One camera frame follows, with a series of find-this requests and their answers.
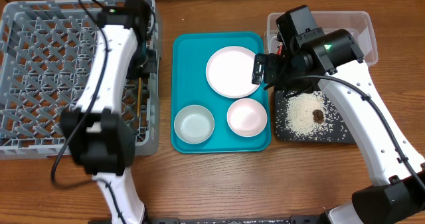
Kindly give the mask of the wooden chopstick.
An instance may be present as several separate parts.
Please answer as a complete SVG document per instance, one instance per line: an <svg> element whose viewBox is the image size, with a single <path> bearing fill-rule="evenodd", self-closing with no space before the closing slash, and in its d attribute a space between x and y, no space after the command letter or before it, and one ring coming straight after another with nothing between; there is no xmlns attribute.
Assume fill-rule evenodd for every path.
<svg viewBox="0 0 425 224"><path fill-rule="evenodd" d="M141 116L141 91L142 91L142 79L138 78L138 88L137 88L137 117Z"/></svg>

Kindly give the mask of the brown food scrap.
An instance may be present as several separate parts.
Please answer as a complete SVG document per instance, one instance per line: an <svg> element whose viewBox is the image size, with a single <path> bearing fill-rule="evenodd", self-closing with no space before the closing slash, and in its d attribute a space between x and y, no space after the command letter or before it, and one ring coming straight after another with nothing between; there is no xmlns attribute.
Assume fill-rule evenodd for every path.
<svg viewBox="0 0 425 224"><path fill-rule="evenodd" d="M316 109L312 112L313 114L313 121L315 123L321 124L325 120L325 116L322 110Z"/></svg>

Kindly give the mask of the small pink plate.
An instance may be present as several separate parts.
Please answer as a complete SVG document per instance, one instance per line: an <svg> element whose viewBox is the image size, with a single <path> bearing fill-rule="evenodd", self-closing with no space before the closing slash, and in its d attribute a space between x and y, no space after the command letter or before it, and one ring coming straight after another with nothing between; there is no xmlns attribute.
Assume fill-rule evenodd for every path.
<svg viewBox="0 0 425 224"><path fill-rule="evenodd" d="M260 134L268 123L265 107L251 98L233 102L227 112L229 128L237 135L250 138Z"/></svg>

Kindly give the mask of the red silver snack wrapper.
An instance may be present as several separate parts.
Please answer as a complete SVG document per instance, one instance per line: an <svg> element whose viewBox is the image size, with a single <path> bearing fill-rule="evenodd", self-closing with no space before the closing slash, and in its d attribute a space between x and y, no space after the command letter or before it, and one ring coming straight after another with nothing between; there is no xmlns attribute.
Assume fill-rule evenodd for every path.
<svg viewBox="0 0 425 224"><path fill-rule="evenodd" d="M283 49L283 47L284 47L283 43L280 43L280 44L278 45L277 50L276 50L276 54L277 54L277 55L281 55L281 54L282 54L282 49Z"/></svg>

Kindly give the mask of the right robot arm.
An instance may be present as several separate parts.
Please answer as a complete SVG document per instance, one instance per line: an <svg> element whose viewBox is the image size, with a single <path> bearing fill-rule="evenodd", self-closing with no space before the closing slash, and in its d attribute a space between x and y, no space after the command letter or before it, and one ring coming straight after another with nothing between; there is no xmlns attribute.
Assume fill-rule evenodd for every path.
<svg viewBox="0 0 425 224"><path fill-rule="evenodd" d="M424 210L424 157L400 131L379 96L363 52L349 31L324 33L309 7L276 19L280 54L257 54L252 83L292 99L322 91L336 107L367 165L371 186L350 202L292 223L396 223Z"/></svg>

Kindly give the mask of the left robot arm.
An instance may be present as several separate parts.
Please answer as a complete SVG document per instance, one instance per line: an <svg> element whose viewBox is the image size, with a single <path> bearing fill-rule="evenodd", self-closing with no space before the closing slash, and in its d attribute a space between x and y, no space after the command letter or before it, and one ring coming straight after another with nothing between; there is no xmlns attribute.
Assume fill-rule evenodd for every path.
<svg viewBox="0 0 425 224"><path fill-rule="evenodd" d="M123 6L102 5L93 19L98 26L96 54L88 81L72 111L62 111L60 129L75 164L100 188L112 214L111 223L150 223L131 174L136 156L159 148L158 77L160 56L148 47L155 12L146 0ZM132 128L122 114L127 81L147 81L146 128Z"/></svg>

